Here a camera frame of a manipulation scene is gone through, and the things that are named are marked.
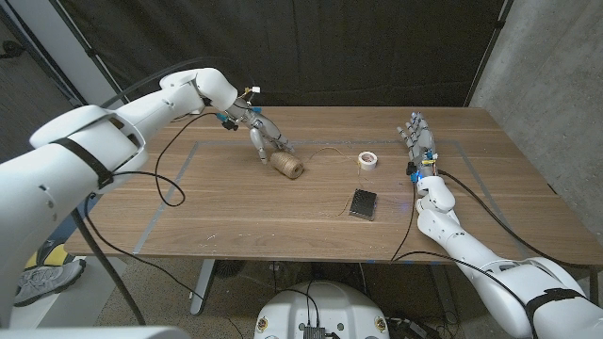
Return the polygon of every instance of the tape outline on table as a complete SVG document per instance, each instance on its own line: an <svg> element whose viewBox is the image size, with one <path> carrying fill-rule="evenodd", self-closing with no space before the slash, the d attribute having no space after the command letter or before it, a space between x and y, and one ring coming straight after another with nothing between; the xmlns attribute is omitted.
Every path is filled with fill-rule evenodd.
<svg viewBox="0 0 603 339"><path fill-rule="evenodd" d="M341 140L337 140L337 141L322 141L322 140L293 141L293 140L291 140L290 143L293 144L293 145L401 144L401 145L405 146L405 144L401 140L354 140L354 141L341 141ZM504 214L502 213L502 211L498 207L496 201L494 200L494 197L490 194L490 191L488 190L488 187L486 186L486 184L481 179L480 174L475 170L475 168L473 167L473 164L471 164L471 160L469 160L469 157L467 156L466 152L464 151L463 146L461 145L461 143L459 141L457 141L457 140L454 140L454 139L436 140L436 143L452 144L452 145L454 145L454 147L456 147L457 151L459 152L459 154L463 158L465 165L467 166L467 168L469 169L469 171L473 175L473 178L475 179L476 182L478 182L478 185L480 185L481 192L483 192L483 195L486 197L486 199L492 205L492 208L494 209L494 212L498 215L498 217L500 218L500 220L502 220L502 222L504 222L512 230L513 227L509 224L509 222L505 218ZM184 176L184 173L187 170L188 165L190 164L190 161L192 160L192 157L197 152L197 149L199 149L199 146L226 146L226 145L251 145L251 142L250 141L233 141L233 140L196 141L195 144L192 146L190 152L188 153L187 160L185 160L184 164L182 165L182 168L178 172L178 176L176 176L176 179L174 180L174 182L176 184L180 183L180 180ZM175 187L171 186L170 190L168 191L168 194L166 194L166 196L165 196L166 200L168 200L171 197L171 195L173 194L174 190L175 190ZM144 243L146 242L147 238L149 237L149 234L151 233L151 231L153 230L153 228L155 227L155 225L159 221L159 218L161 217L161 214L163 213L163 210L165 209L165 207L166 207L166 204L164 202L162 202L161 204L159 204L159 207L157 207L157 211L155 212L155 215L153 216L153 218L151 219L151 221L147 225L147 228L144 230L144 232L140 236L139 242L134 247L134 250L132 251L133 254L139 254L140 253L140 250L142 250L142 247L144 246ZM521 244L519 241L517 241L517 239L515 239L513 237L512 237L512 240L515 243L515 245L516 245L517 249L519 250L519 252L521 253L521 255L524 258L527 258L528 257L528 253L526 251L525 246L523 246L523 244Z"/></svg>
<svg viewBox="0 0 603 339"><path fill-rule="evenodd" d="M185 174L185 171L187 171L188 164L190 164L190 160L192 160L192 157L193 157L193 155L195 155L198 148L199 148L199 141L196 141L195 144L192 146L192 149L190 149L190 152L188 153L187 160L185 160L185 163L182 164L182 168L180 168L180 171L178 172L178 175L176 176L176 179L174 180L174 182L176 184L180 184L180 180L182 179L183 175ZM173 194L173 191L175 189L176 189L175 186L170 186L170 190L165 195L166 201L168 201L171 198L171 195ZM139 242L136 244L136 246L132 250L132 254L140 253L140 250L142 250L142 246L147 241L149 234L151 234L151 231L153 230L153 228L159 221L159 217L161 217L161 213L163 213L163 210L165 208L166 208L166 204L164 202L161 202L161 204L159 204L159 207L157 207L157 211L155 212L155 215L153 216L153 218L147 225L147 228L144 230L144 232L140 236Z"/></svg>

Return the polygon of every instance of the white tape roll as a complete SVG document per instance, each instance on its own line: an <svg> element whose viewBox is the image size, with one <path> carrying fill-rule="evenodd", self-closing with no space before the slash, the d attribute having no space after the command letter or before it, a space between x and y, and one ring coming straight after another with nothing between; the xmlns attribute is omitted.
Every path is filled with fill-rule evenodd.
<svg viewBox="0 0 603 339"><path fill-rule="evenodd" d="M363 170L372 170L377 166L377 155L371 152L362 152L358 154L358 164Z"/></svg>

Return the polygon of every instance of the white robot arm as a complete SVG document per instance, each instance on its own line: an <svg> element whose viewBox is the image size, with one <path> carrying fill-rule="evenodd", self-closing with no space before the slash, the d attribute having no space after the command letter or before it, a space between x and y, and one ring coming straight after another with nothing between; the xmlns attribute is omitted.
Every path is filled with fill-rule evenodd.
<svg viewBox="0 0 603 339"><path fill-rule="evenodd" d="M516 338L532 336L532 325L538 337L544 339L603 337L603 310L584 297L563 268L541 257L523 261L501 258L461 227L453 210L454 197L437 176L437 154L427 122L420 113L413 113L406 126L409 134L400 127L398 131L410 149L407 174L423 196L416 201L419 230L450 257L497 278L527 305L525 310L497 282L458 264L498 324Z"/></svg>
<svg viewBox="0 0 603 339"><path fill-rule="evenodd" d="M228 119L252 130L266 158L263 138L293 152L268 118L236 97L215 69L168 75L162 90L117 110L83 106L46 123L30 139L35 150L0 165L0 327L7 328L25 261L91 192L105 193L128 180L115 173L138 170L147 141L176 117L204 108L203 98Z"/></svg>

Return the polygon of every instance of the wood grain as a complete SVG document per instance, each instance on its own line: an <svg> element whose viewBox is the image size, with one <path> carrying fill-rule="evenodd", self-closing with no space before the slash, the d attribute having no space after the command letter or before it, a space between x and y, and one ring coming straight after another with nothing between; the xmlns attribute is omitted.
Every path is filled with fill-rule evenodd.
<svg viewBox="0 0 603 339"><path fill-rule="evenodd" d="M396 126L403 125L414 110L423 112L434 132L439 167L491 205L468 161L518 234L560 259L603 264L603 250L594 237L488 113L476 108L267 107L264 114L289 139L302 142L295 148L305 171L297 180L262 165L247 131L229 132L213 118L201 119L173 143L160 165L163 175L176 177L199 142L180 182L187 201L163 211L140 255L387 262L406 232L412 208L413 187L405 175L407 151L398 142ZM165 128L150 143L147 170L183 124ZM349 158L324 150L308 161L326 146ZM359 176L350 158L361 151L374 152L379 163ZM466 192L450 180L447 184L457 198L455 211L466 230L503 257L523 258L516 241ZM333 217L359 187L378 194L375 220L350 217L347 210ZM179 199L174 192L171 201ZM136 177L103 197L91 216L107 239L131 251L159 204L153 179ZM79 234L67 248L73 253L89 252ZM417 229L416 218L401 252L409 250L443 253ZM434 258L417 255L408 260Z"/></svg>

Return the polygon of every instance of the dark backdrop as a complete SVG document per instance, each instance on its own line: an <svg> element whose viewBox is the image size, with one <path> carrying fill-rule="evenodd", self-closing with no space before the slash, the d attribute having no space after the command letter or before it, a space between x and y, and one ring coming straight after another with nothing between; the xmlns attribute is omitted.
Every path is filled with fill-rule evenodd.
<svg viewBox="0 0 603 339"><path fill-rule="evenodd" d="M193 67L239 90L250 73L257 105L461 106L503 0L61 3L123 88L212 56L233 61Z"/></svg>

